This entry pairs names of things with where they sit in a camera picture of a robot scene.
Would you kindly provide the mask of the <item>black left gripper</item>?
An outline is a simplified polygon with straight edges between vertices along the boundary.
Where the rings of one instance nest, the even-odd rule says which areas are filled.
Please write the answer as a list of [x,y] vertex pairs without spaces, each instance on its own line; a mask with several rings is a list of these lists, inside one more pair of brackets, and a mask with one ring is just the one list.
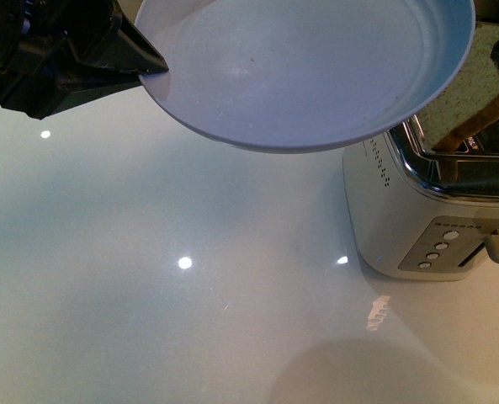
[[117,1],[0,1],[0,106],[42,120],[168,71]]

